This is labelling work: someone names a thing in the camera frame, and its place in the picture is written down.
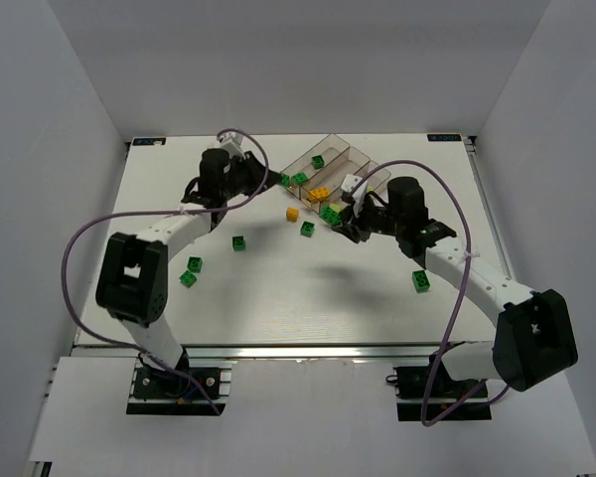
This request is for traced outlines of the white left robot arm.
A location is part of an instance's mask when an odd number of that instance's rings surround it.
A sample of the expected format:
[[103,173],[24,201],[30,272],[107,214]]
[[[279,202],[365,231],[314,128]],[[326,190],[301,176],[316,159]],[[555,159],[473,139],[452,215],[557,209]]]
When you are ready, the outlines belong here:
[[142,349],[142,363],[165,393],[174,396],[190,386],[181,376],[189,370],[188,355],[165,317],[170,260],[212,232],[231,199],[251,198],[281,182],[280,173],[266,170],[249,151],[211,148],[203,152],[199,174],[181,200],[184,207],[202,206],[202,214],[186,208],[182,215],[162,219],[136,235],[115,233],[108,239],[95,301]]

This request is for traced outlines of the green rounded lego brick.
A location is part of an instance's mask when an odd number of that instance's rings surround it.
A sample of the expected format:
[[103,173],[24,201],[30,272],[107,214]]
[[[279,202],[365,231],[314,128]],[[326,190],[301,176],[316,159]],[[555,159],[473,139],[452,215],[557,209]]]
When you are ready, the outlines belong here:
[[245,250],[246,244],[244,236],[234,236],[231,238],[232,249],[234,251]]

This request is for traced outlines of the long green lego plate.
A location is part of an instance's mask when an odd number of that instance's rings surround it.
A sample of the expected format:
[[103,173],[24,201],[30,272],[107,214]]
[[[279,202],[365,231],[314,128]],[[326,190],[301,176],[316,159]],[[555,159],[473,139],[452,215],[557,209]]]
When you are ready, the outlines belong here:
[[321,209],[320,218],[331,227],[336,227],[341,223],[340,214],[330,206]]

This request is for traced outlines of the long yellow lego brick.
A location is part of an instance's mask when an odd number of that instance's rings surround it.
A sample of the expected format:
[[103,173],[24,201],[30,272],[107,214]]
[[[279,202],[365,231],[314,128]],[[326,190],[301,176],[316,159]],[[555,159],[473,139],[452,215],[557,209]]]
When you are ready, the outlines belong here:
[[307,199],[310,203],[320,203],[327,200],[330,196],[330,191],[326,187],[315,188],[309,190],[307,193]]

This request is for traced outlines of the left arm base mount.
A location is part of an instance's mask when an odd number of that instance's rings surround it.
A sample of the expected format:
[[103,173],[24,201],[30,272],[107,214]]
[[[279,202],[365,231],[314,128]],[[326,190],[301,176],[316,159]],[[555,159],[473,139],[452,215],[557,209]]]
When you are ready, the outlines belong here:
[[231,385],[230,365],[190,362],[188,373],[200,385],[156,371],[135,360],[126,413],[152,416],[220,416]]

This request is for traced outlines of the blue label left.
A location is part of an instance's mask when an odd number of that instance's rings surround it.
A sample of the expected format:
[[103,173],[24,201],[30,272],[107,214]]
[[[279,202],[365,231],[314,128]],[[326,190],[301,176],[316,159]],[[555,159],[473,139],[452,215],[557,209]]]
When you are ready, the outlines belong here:
[[132,147],[163,146],[165,144],[166,144],[165,137],[134,138],[131,142]]

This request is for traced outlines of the small yellow lego brick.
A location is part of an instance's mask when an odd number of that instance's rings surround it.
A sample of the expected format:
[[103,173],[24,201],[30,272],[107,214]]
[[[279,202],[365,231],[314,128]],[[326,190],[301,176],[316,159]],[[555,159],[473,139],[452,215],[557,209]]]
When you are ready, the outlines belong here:
[[286,219],[289,222],[295,223],[298,221],[298,218],[299,218],[299,211],[297,209],[288,208],[286,210]]

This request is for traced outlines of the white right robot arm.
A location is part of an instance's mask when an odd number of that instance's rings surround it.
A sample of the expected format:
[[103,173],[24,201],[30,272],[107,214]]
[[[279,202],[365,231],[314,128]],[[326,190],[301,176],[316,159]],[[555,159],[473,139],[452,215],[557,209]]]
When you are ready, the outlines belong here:
[[400,251],[444,279],[490,320],[491,342],[452,345],[439,370],[453,382],[500,380],[524,392],[574,366],[578,351],[567,303],[553,289],[537,292],[467,252],[455,231],[430,218],[424,191],[412,177],[387,183],[383,201],[360,177],[342,184],[345,207],[335,232],[355,243],[373,234],[395,238]]

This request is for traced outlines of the clear three-compartment container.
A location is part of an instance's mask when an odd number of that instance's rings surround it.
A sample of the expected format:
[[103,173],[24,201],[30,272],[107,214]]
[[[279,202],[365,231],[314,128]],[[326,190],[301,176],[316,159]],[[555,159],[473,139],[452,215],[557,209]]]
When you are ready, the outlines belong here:
[[[311,158],[315,155],[323,156],[325,166],[322,169],[315,170],[312,167]],[[330,206],[339,213],[346,205],[342,200],[340,188],[345,176],[354,174],[364,178],[377,166],[378,164],[367,154],[340,136],[330,134],[280,172],[281,185],[305,208],[318,216],[325,206]],[[300,172],[304,172],[309,177],[309,181],[301,186],[293,185],[290,178]],[[320,203],[310,203],[307,199],[308,191],[321,187],[329,189],[329,198]]]

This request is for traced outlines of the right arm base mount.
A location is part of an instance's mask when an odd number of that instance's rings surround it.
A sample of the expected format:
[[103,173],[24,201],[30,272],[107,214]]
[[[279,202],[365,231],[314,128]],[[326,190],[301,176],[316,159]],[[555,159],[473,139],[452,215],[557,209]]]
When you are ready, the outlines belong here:
[[[396,396],[397,418],[401,422],[419,421],[422,399],[431,365],[400,366],[386,376],[385,383],[392,386]],[[459,398],[477,385],[477,380],[453,381],[440,368],[433,382],[427,409],[427,419],[433,419],[447,410]],[[482,386],[455,411],[445,417],[447,421],[485,421],[492,419],[487,404],[488,390]]]

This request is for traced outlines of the small green lego brick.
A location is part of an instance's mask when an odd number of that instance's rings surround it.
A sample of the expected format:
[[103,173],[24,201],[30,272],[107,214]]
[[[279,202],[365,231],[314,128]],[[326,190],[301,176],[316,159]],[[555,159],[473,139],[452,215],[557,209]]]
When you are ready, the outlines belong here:
[[315,225],[311,222],[305,221],[300,228],[300,234],[303,237],[310,238],[313,235],[314,230],[315,230]]

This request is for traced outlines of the aluminium rail front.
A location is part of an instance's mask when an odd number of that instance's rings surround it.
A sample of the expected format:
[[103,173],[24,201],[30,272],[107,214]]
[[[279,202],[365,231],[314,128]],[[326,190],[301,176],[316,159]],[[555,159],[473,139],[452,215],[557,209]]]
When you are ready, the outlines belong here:
[[427,357],[438,344],[187,346],[193,360],[390,359]]

